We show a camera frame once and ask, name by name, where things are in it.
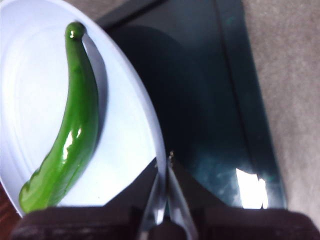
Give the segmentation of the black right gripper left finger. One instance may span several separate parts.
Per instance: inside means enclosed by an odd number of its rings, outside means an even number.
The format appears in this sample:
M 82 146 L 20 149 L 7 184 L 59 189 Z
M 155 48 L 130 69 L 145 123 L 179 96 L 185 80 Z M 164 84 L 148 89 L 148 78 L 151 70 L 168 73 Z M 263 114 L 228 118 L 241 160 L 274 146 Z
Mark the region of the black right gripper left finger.
M 103 206 L 49 207 L 25 215 L 12 240 L 134 240 L 157 174 L 151 162 Z

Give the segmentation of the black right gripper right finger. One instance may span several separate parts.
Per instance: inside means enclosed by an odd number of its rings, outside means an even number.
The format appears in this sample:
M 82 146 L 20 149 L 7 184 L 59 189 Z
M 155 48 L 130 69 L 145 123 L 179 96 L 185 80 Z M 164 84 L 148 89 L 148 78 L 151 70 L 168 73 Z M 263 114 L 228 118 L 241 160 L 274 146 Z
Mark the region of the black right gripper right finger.
M 231 207 L 202 187 L 176 161 L 167 158 L 170 219 L 189 240 L 318 240 L 320 231 L 306 215 L 285 209 Z

